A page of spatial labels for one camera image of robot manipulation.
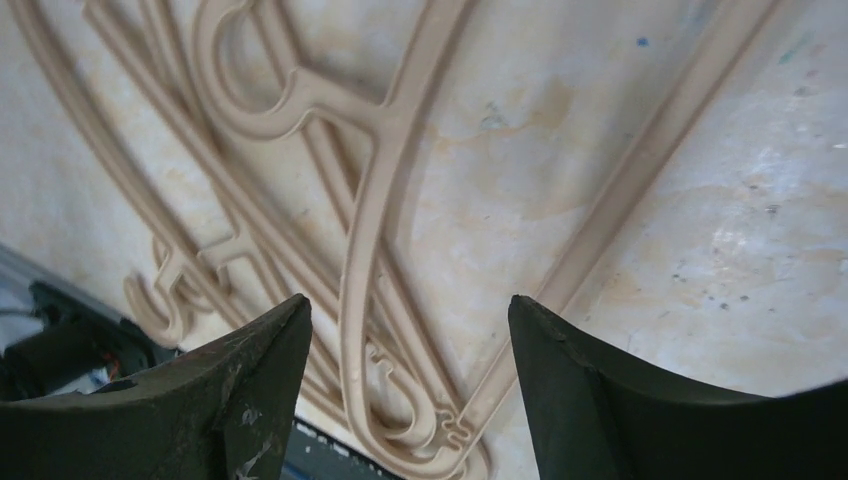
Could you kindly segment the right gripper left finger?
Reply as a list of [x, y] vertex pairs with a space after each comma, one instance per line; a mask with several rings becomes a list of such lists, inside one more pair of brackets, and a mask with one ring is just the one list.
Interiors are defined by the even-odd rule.
[[5, 402], [1, 475], [277, 479], [311, 337], [311, 305], [298, 294], [95, 392]]

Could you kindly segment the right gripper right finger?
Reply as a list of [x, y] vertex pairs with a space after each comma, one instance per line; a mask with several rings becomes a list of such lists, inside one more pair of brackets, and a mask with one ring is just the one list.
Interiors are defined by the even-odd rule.
[[516, 295], [508, 323], [544, 479], [843, 479], [847, 384], [782, 397], [650, 364]]

